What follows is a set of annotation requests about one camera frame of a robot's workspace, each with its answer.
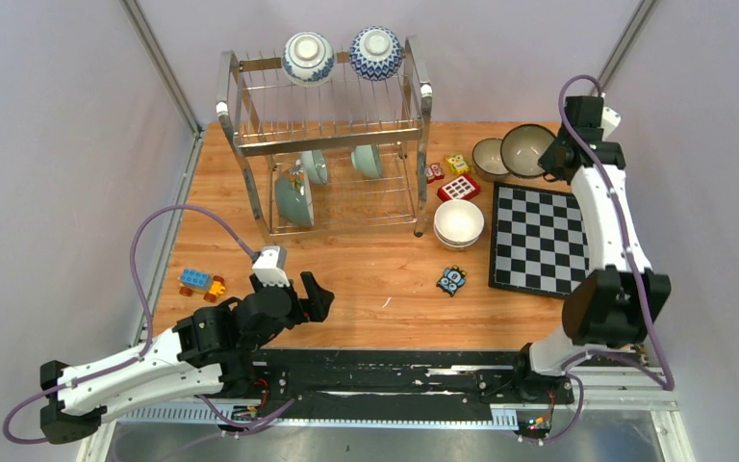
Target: metal wire rack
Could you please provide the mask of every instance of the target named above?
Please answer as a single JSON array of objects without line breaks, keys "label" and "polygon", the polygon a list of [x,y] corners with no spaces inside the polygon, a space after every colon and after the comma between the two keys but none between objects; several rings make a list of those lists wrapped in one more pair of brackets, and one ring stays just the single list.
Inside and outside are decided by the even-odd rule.
[{"label": "metal wire rack", "polygon": [[[344,51],[336,54],[332,79],[313,88],[291,84],[275,52],[268,58],[260,52],[258,57],[246,55],[240,61],[233,52],[222,53],[217,116],[242,168],[253,215],[266,241],[412,223],[416,236],[422,235],[432,89],[417,39],[406,39],[401,70],[382,82],[361,79],[348,65]],[[232,80],[236,85],[233,120],[228,104]],[[418,155],[408,167],[408,144],[413,141]],[[352,168],[350,148],[361,144],[382,145],[383,178],[369,180]],[[331,181],[312,188],[314,227],[299,228],[278,216],[272,185],[275,176],[295,162],[297,153],[308,149],[323,150]],[[248,161],[253,156],[268,159],[267,216],[256,181],[262,173],[254,173]]]}]

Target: black and white checkered board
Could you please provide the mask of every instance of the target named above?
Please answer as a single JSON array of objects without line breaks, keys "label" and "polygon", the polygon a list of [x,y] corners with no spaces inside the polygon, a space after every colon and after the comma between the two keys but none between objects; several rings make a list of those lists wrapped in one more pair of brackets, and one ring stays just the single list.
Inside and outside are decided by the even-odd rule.
[{"label": "black and white checkered board", "polygon": [[567,297],[588,269],[572,194],[495,183],[489,286]]}]

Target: red toy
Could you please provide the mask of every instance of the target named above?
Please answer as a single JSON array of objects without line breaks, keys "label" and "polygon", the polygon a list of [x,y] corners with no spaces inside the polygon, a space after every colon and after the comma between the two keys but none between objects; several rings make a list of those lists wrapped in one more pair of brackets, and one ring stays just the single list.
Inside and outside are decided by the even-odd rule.
[{"label": "red toy", "polygon": [[426,183],[431,183],[435,180],[443,180],[444,171],[441,170],[440,164],[432,164],[426,168]]},{"label": "red toy", "polygon": [[474,180],[466,173],[449,181],[438,190],[438,197],[443,202],[450,199],[469,200],[478,194],[480,194],[480,185],[474,183]]}]

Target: blue and white bowl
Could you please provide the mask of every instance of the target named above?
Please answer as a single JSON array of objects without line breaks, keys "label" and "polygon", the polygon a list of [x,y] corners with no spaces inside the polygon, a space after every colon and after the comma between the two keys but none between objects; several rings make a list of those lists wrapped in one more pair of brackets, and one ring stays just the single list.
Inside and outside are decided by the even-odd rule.
[{"label": "blue and white bowl", "polygon": [[330,42],[315,32],[300,32],[285,44],[282,68],[301,87],[317,87],[333,77],[336,54]]},{"label": "blue and white bowl", "polygon": [[387,80],[403,62],[403,47],[393,31],[371,26],[359,32],[349,47],[349,63],[367,80]]}]

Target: metal dish rack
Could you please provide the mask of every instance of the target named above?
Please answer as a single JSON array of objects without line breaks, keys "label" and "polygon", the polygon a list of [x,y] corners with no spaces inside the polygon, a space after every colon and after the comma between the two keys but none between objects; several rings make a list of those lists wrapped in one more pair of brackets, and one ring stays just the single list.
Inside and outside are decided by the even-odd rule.
[{"label": "metal dish rack", "polygon": [[[340,51],[333,78],[312,88],[291,84],[275,51],[269,58],[260,52],[259,58],[245,60],[231,51],[222,53],[217,117],[266,242],[390,225],[414,225],[415,235],[423,234],[432,87],[416,37],[406,39],[404,53],[397,75],[371,82],[361,79],[349,66],[348,54]],[[232,78],[233,120],[228,104]],[[410,143],[417,144],[414,168],[408,165]],[[350,152],[362,144],[379,146],[382,178],[366,178],[352,167]],[[300,151],[309,149],[324,152],[329,181],[311,186],[314,226],[302,228],[279,217],[273,182]],[[253,157],[265,159],[266,175],[254,175]]]}]

